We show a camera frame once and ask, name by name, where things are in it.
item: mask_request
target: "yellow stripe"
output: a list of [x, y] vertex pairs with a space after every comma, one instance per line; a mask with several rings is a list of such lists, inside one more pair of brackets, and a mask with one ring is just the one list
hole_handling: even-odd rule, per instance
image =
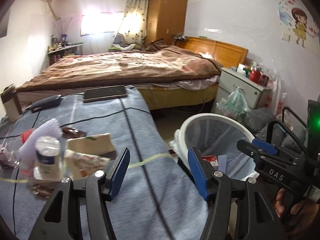
[[[155, 159], [157, 159], [157, 158], [161, 158], [161, 157], [174, 159], [174, 158], [172, 157], [172, 155], [169, 154], [169, 153], [159, 153], [159, 154], [155, 154], [155, 155], [153, 155], [153, 156], [145, 159], [145, 160], [142, 161], [142, 162], [129, 164], [128, 169], [132, 169], [132, 168], [136, 168], [136, 167], [143, 166], [143, 165], [145, 165], [146, 163], [151, 162], [151, 161], [153, 161], [153, 160], [155, 160]], [[11, 183], [27, 183], [27, 182], [28, 182], [28, 180], [26, 180], [26, 179], [18, 179], [18, 180], [15, 180], [15, 179], [3, 179], [3, 178], [0, 178], [0, 180], [6, 181], [6, 182], [11, 182]]]

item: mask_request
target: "tiled floor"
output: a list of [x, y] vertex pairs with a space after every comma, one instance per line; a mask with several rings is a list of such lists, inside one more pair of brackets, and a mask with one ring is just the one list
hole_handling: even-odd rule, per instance
[[[159, 134], [167, 145], [167, 149], [170, 150], [169, 142], [173, 140], [174, 132], [181, 127], [183, 122], [193, 114], [183, 112], [175, 108], [162, 109], [153, 114], [153, 118], [158, 129]], [[237, 217], [237, 205], [233, 203], [231, 205], [230, 212], [230, 234], [234, 238], [236, 228]]]

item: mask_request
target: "green plastic bag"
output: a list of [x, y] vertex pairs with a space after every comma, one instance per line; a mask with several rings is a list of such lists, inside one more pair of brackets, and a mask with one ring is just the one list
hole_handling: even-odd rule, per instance
[[217, 107], [224, 116], [232, 119], [237, 119], [238, 116], [250, 111], [247, 101], [239, 88], [233, 91], [227, 99], [222, 98], [217, 103]]

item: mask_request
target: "curtain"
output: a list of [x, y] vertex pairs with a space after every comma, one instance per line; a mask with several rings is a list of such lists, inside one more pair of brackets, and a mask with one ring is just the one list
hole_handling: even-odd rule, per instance
[[127, 0], [124, 19], [118, 33], [123, 34], [129, 44], [142, 45], [147, 36], [147, 13], [149, 0]]

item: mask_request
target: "trash can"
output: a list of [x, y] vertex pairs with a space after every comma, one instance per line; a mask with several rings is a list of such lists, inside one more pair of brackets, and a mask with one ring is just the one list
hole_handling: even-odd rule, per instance
[[185, 120], [180, 129], [175, 131], [170, 146], [188, 169], [188, 150], [196, 147], [202, 156], [226, 155], [226, 175], [230, 178], [257, 178], [259, 174], [254, 170], [253, 159], [237, 149], [240, 139], [252, 142], [254, 136], [244, 126], [223, 115], [196, 114]]

